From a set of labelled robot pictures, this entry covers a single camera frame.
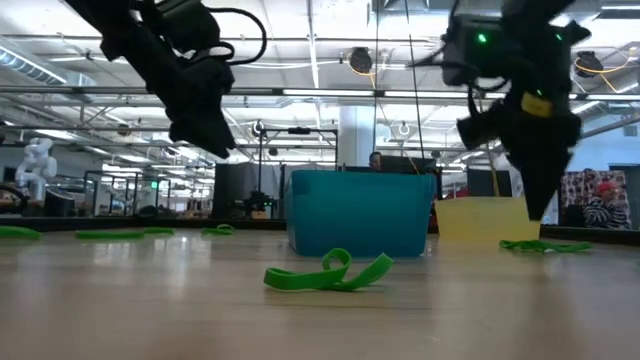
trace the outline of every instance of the teal plastic bin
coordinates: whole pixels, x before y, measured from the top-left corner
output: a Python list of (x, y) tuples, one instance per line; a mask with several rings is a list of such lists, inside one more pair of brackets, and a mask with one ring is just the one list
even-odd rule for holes
[(289, 242), (300, 255), (343, 248), (353, 256), (420, 256), (433, 175), (295, 171), (285, 196)]

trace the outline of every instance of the green rubber band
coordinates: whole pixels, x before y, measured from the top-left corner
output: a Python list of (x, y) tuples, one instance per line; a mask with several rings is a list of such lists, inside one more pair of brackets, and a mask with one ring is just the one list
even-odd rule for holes
[[(332, 269), (331, 260), (337, 259), (342, 266)], [(334, 290), (353, 291), (371, 285), (382, 278), (393, 265), (393, 259), (381, 254), (358, 276), (342, 281), (351, 266), (351, 254), (344, 249), (333, 249), (322, 258), (324, 271), (316, 273), (294, 273), (287, 270), (268, 268), (264, 274), (264, 283), (278, 290)]]
[(163, 228), (163, 227), (149, 227), (144, 229), (145, 234), (167, 234), (167, 235), (175, 235), (176, 231), (172, 228)]
[(0, 238), (40, 240), (42, 238), (42, 233), (19, 226), (0, 226)]
[(236, 229), (227, 224), (220, 224), (216, 228), (202, 229), (202, 235), (233, 235)]
[(527, 241), (500, 241), (500, 247), (507, 250), (519, 250), (522, 252), (539, 252), (544, 253), (547, 250), (553, 250), (560, 253), (572, 253), (591, 249), (591, 243), (581, 242), (578, 244), (553, 244), (540, 240)]
[(132, 240), (143, 239), (142, 231), (76, 231), (76, 239), (82, 240)]

